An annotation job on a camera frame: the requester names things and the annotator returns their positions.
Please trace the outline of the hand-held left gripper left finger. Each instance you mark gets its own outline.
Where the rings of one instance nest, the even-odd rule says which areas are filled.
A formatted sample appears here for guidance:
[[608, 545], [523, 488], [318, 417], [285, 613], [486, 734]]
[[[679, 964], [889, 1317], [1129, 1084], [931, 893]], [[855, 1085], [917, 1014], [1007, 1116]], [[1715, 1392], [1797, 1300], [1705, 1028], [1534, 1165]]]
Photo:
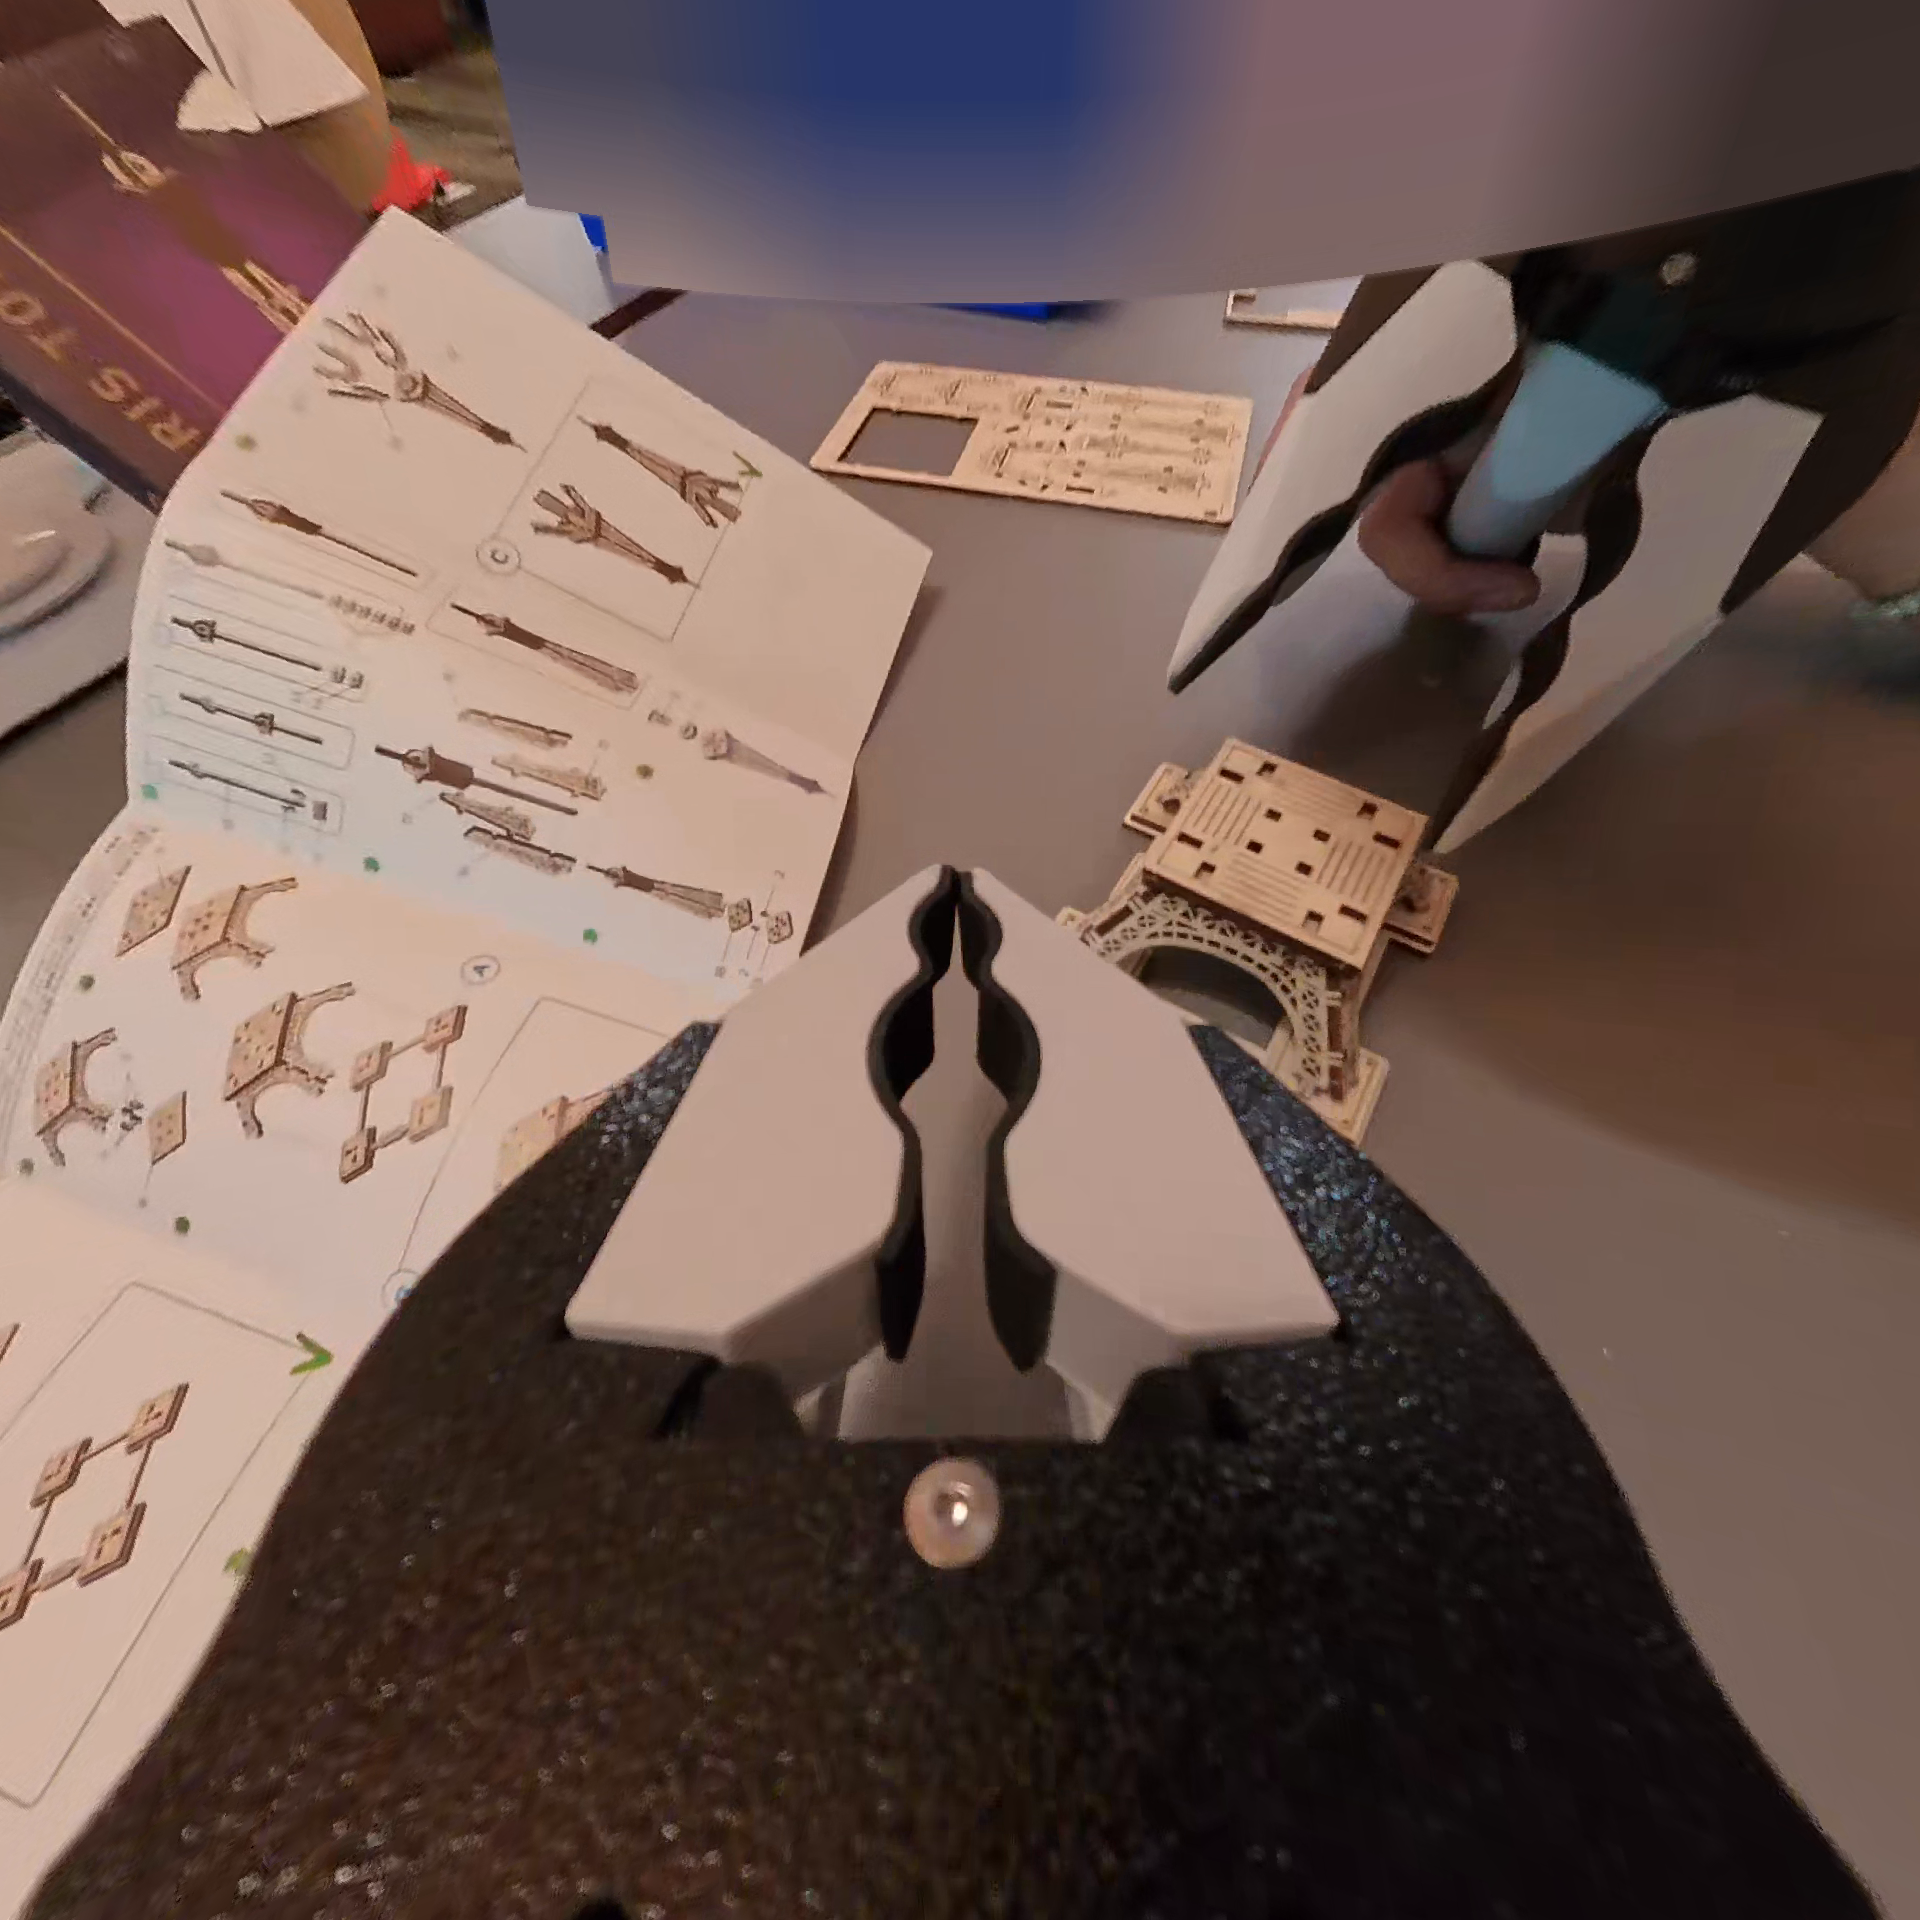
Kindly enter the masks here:
[[934, 865], [726, 1013], [583, 1284], [566, 1332], [759, 1366], [788, 1399], [920, 1318], [920, 1137], [956, 869]]

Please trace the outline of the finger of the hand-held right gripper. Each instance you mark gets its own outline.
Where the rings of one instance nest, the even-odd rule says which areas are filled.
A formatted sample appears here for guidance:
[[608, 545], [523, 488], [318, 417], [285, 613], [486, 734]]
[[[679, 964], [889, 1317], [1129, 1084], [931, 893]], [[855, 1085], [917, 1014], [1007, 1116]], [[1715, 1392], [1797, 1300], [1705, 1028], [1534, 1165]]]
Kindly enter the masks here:
[[1510, 263], [1360, 284], [1238, 503], [1167, 661], [1182, 693], [1340, 548], [1381, 483], [1464, 440], [1520, 351]]
[[1437, 854], [1457, 852], [1534, 795], [1718, 627], [1820, 425], [1816, 412], [1737, 397], [1649, 433], [1620, 497], [1638, 509], [1631, 541], [1601, 532], [1598, 495], [1577, 590], [1527, 639], [1488, 711], [1436, 823]]

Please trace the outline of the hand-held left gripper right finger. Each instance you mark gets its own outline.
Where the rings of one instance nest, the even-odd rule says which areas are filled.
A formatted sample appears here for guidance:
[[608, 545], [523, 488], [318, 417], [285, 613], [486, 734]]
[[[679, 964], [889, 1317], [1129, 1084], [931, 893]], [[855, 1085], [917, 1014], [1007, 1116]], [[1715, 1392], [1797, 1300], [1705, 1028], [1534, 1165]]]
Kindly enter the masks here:
[[1016, 1369], [1112, 1421], [1141, 1376], [1337, 1327], [1196, 1025], [985, 871], [965, 969], [1003, 1100], [982, 1273]]

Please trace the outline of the wooden tower base model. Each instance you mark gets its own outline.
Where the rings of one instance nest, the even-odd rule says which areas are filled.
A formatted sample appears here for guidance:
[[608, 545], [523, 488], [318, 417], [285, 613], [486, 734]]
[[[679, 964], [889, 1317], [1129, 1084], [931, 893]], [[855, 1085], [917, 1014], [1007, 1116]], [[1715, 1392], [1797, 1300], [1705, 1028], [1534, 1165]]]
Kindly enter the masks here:
[[1166, 760], [1124, 811], [1142, 851], [1089, 910], [1059, 924], [1144, 981], [1166, 955], [1206, 958], [1275, 1007], [1262, 1067], [1361, 1144], [1387, 1060], [1360, 1013], [1389, 947], [1431, 952], [1457, 880], [1427, 851], [1427, 815], [1227, 739], [1199, 768]]

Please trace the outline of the person's right forearm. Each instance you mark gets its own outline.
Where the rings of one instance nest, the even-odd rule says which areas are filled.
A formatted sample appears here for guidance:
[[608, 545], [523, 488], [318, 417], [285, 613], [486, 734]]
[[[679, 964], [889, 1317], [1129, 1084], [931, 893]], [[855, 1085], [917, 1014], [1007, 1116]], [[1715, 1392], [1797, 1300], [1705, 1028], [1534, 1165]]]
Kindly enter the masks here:
[[1879, 624], [1918, 619], [1918, 507], [1894, 500], [1869, 511], [1867, 500], [1823, 527], [1805, 560], [1833, 575], [1856, 598], [1856, 613]]

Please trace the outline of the grey desk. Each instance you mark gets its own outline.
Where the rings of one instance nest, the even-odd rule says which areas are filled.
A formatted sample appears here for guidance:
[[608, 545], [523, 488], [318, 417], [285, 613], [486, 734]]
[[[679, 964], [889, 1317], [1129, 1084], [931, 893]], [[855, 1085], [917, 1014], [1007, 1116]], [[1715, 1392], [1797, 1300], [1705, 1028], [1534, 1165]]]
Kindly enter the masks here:
[[[1041, 904], [1092, 897], [1120, 863], [1120, 804], [1161, 758], [1236, 732], [1389, 798], [1437, 799], [1492, 700], [1508, 633], [1407, 621], [1341, 545], [1187, 695], [1167, 649], [1217, 536], [1190, 525], [853, 484], [932, 552], [928, 598], [864, 752], [822, 924], [835, 927], [931, 857], [979, 859]], [[1785, 574], [1535, 799], [1456, 859], [1457, 916], [1437, 955], [1397, 961], [1369, 1030], [1395, 1065], [1374, 1165], [1323, 1148], [1310, 1211], [1395, 1179], [1462, 1246], [1577, 1405], [1631, 1504], [1670, 1604], [1803, 1809], [1884, 1915], [1915, 1915], [1915, 668], [1857, 627], [1811, 566]], [[799, 1756], [805, 1787], [734, 1787], [735, 1689], [688, 1697], [656, 1767], [612, 1791], [609, 1735], [557, 1812], [681, 1809], [647, 1844], [670, 1883], [639, 1913], [749, 1913], [724, 1873], [769, 1865], [723, 1812], [797, 1809], [799, 1839], [880, 1839], [940, 1816], [894, 1872], [894, 1844], [838, 1894], [782, 1913], [1089, 1913], [1040, 1880], [1040, 1844], [1092, 1843], [1040, 1765], [1117, 1763], [1120, 1736], [1064, 1695], [1064, 1654], [1116, 1608], [1172, 1595], [1120, 1653], [1171, 1679], [1172, 1632], [1238, 1573], [1223, 1527], [1283, 1528], [1271, 1581], [1241, 1604], [1247, 1653], [1193, 1751], [1152, 1741], [1155, 1787], [1249, 1791], [1256, 1662], [1305, 1654], [1305, 1576], [1350, 1590], [1413, 1541], [1409, 1504], [1360, 1531], [1360, 1439], [1403, 1437], [1422, 1408], [1350, 1428], [1325, 1459], [1341, 1499], [1287, 1471], [1271, 1489], [1214, 1476], [1187, 1518], [1172, 1492], [1100, 1495], [1040, 1520], [1011, 1492], [1003, 1545], [1047, 1576], [1003, 1601], [990, 1643], [971, 1575], [912, 1573], [861, 1516], [849, 1552], [887, 1576], [819, 1606], [837, 1691], [876, 1709]]]

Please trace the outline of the person's right hand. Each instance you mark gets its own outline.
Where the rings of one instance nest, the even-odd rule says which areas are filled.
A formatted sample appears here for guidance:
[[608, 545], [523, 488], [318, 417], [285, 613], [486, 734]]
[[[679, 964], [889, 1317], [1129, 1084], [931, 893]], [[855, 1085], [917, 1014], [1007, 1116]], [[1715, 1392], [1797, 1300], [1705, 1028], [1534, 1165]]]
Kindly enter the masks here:
[[1457, 470], [1446, 459], [1395, 468], [1355, 527], [1360, 552], [1419, 611], [1437, 616], [1492, 616], [1532, 608], [1540, 575], [1518, 560], [1457, 551], [1449, 513]]

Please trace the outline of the wooden parts sheet square cutout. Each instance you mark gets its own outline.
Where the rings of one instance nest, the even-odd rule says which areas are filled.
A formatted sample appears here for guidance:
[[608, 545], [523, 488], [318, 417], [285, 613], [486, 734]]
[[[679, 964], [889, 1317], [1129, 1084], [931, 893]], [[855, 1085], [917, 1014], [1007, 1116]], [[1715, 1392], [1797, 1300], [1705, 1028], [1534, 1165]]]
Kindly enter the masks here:
[[[876, 416], [967, 427], [948, 472], [859, 462]], [[808, 457], [815, 472], [1227, 525], [1253, 401], [1109, 379], [880, 360]]]

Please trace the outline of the folded assembly instruction booklet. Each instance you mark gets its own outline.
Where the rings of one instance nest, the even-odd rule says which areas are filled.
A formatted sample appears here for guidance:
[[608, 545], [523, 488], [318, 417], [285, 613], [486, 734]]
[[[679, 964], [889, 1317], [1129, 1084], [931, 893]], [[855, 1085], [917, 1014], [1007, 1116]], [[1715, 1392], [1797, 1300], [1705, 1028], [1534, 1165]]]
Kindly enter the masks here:
[[797, 955], [925, 572], [400, 212], [187, 465], [5, 1013], [7, 1831], [151, 1736], [424, 1268]]

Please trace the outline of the white monitor stand base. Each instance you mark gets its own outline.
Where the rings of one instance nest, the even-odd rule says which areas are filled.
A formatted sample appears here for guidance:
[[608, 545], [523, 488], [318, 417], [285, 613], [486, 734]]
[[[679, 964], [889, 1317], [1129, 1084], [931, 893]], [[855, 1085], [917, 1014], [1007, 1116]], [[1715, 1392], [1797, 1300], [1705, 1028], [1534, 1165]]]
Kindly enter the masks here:
[[5, 440], [1, 735], [126, 661], [126, 614], [96, 608], [117, 560], [109, 497], [93, 468], [39, 431]]

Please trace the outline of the brown clipboard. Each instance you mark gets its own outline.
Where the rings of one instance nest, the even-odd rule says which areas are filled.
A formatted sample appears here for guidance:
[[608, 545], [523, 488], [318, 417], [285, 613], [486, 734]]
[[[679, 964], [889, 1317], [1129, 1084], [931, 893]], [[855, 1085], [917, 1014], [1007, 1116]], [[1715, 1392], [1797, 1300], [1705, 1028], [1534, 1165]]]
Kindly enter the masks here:
[[377, 62], [350, 1], [292, 1], [324, 46], [353, 73], [363, 92], [329, 111], [283, 128], [299, 150], [361, 212], [387, 199], [392, 160], [392, 119]]

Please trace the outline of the purple puzzle box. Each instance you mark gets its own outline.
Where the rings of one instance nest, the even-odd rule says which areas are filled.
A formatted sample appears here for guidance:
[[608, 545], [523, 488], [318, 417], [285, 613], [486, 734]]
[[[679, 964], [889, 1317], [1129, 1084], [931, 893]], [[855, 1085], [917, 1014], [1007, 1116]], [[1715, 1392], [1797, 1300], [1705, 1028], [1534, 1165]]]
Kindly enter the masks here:
[[5, 397], [155, 509], [368, 228], [166, 16], [5, 4]]

